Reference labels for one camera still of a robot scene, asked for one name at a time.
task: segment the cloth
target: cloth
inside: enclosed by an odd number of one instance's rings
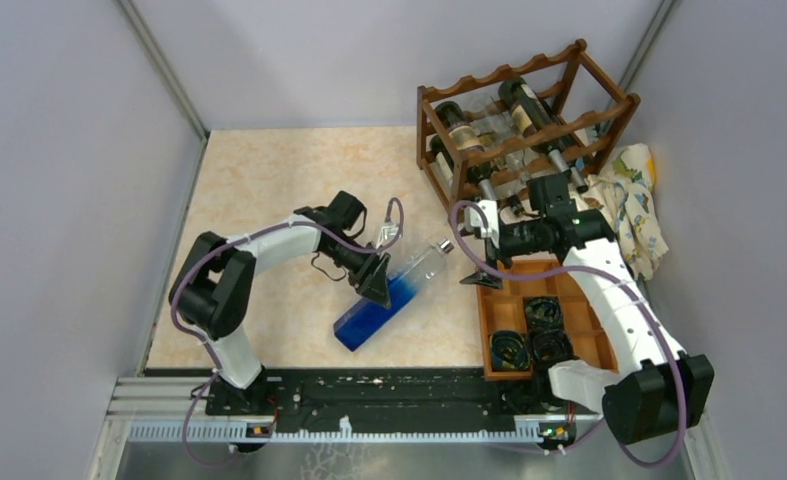
[[[585,181],[590,190],[571,193],[579,210],[599,209],[614,229],[635,279],[652,278],[669,247],[652,202],[655,168],[649,147],[639,143],[615,149],[599,174]]]

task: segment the clear glass bottle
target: clear glass bottle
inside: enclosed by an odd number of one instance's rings
[[[445,238],[426,248],[387,279],[389,310],[362,298],[334,322],[334,336],[349,350],[357,350],[446,268],[446,255],[453,249],[452,242]]]

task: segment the patterned cloth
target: patterned cloth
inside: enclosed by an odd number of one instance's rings
[[[639,143],[615,149],[599,175],[585,180],[590,190],[571,194],[579,210],[598,208],[614,229],[635,278],[652,278],[669,248],[652,202],[655,169],[649,147]]]

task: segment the white wall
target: white wall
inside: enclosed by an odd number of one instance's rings
[[[0,479],[86,475],[197,149],[112,2],[0,2]]]
[[[416,87],[579,37],[615,81],[657,0],[136,0],[210,129],[412,125]],[[607,96],[579,79],[568,113]]]
[[[672,248],[653,303],[714,364],[733,478],[787,478],[787,1],[684,2],[636,91]]]

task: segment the floor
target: floor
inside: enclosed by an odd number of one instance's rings
[[[341,189],[369,209],[364,242],[375,237],[388,199],[402,200],[405,236],[394,247],[391,268],[451,237],[445,211],[416,166],[414,139],[414,127],[213,132],[172,278],[200,233],[253,232],[297,208],[327,205]],[[471,245],[480,250],[477,240]],[[458,284],[473,266],[458,249],[447,271],[355,353],[334,337],[332,324],[358,297],[346,282],[333,283],[314,270],[310,260],[295,258],[255,280],[243,328],[264,365],[482,364],[475,288]],[[333,269],[326,259],[318,264]],[[148,366],[210,366],[197,341],[173,328],[168,310],[164,305]]]

